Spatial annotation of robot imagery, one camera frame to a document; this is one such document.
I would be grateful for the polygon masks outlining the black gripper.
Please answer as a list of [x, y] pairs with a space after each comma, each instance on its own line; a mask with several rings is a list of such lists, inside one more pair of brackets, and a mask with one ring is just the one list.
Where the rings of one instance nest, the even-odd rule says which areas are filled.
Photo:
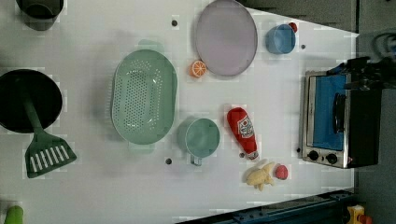
[[372, 91], [395, 89], [396, 64], [390, 57], [372, 63], [370, 57], [349, 59], [326, 72], [327, 76], [346, 75], [346, 90]]

